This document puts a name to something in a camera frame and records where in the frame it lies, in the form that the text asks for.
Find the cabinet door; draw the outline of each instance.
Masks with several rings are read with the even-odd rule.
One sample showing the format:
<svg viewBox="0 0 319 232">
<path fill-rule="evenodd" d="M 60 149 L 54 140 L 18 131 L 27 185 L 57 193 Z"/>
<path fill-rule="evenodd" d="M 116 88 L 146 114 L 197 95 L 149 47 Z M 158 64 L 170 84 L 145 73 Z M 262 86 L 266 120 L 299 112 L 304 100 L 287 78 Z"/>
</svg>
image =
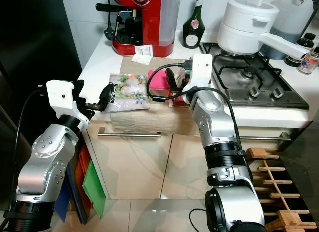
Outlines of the cabinet door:
<svg viewBox="0 0 319 232">
<path fill-rule="evenodd" d="M 239 128 L 240 136 L 279 137 L 288 128 Z M 277 148 L 278 141 L 242 140 L 244 150 L 253 147 Z M 161 198 L 203 199 L 210 189 L 207 163 L 200 137 L 174 134 Z"/>
<path fill-rule="evenodd" d="M 102 121 L 92 121 L 87 131 L 110 198 L 159 198 L 172 134 L 161 138 L 99 137 L 100 127 L 114 132 Z"/>
</svg>

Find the green wine bottle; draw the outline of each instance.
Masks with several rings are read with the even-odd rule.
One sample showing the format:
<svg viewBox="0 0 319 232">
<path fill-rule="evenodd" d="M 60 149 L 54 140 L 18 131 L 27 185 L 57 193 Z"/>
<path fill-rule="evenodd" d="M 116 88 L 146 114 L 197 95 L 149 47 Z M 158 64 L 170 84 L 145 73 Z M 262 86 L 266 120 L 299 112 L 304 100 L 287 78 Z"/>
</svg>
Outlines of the green wine bottle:
<svg viewBox="0 0 319 232">
<path fill-rule="evenodd" d="M 205 26 L 201 19 L 203 0 L 197 0 L 193 15 L 183 26 L 183 46 L 197 48 L 203 37 Z"/>
</svg>

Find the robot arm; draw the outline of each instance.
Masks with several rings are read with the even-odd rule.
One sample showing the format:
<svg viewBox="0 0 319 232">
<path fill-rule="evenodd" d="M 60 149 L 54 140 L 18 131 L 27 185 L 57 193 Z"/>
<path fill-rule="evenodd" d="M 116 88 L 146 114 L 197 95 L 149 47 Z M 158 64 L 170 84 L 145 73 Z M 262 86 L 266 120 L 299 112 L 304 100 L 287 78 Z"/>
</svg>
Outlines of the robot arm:
<svg viewBox="0 0 319 232">
<path fill-rule="evenodd" d="M 190 81 L 183 91 L 209 87 L 212 57 L 193 57 Z M 197 123 L 207 161 L 205 195 L 207 225 L 212 232 L 265 232 L 263 210 L 252 184 L 245 152 L 238 145 L 234 122 L 212 91 L 189 93 L 192 118 Z"/>
<path fill-rule="evenodd" d="M 86 103 L 79 97 L 83 81 L 47 82 L 49 102 L 57 123 L 51 124 L 32 145 L 32 153 L 23 166 L 16 190 L 15 204 L 4 217 L 9 219 L 5 231 L 50 231 L 54 202 L 59 196 L 66 166 L 75 152 L 78 135 L 86 129 L 93 110 L 104 111 L 113 93 L 113 84 L 100 94 L 99 103 Z"/>
</svg>

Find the pot lid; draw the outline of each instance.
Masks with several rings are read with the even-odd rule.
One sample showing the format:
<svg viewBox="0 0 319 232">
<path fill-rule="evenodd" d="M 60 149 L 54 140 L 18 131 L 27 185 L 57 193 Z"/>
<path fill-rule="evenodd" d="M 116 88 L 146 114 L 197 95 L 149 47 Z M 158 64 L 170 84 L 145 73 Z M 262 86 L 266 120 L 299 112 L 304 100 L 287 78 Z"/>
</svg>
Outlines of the pot lid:
<svg viewBox="0 0 319 232">
<path fill-rule="evenodd" d="M 263 2 L 263 0 L 230 0 L 228 6 L 241 13 L 255 16 L 270 16 L 279 13 L 276 6 Z"/>
</svg>

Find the pot handle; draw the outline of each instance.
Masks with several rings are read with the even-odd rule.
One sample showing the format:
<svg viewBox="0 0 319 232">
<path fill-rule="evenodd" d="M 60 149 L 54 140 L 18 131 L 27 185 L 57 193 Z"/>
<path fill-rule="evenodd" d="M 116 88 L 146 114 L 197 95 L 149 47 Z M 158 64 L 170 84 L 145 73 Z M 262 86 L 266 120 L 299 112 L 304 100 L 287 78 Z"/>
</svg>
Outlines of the pot handle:
<svg viewBox="0 0 319 232">
<path fill-rule="evenodd" d="M 282 37 L 270 33 L 260 34 L 259 41 L 297 60 L 300 60 L 309 52 L 309 50 L 299 45 L 295 45 L 284 40 Z"/>
<path fill-rule="evenodd" d="M 264 23 L 268 23 L 271 21 L 269 17 L 261 17 L 261 16 L 255 16 L 253 17 L 253 20 L 257 22 L 264 22 Z"/>
</svg>

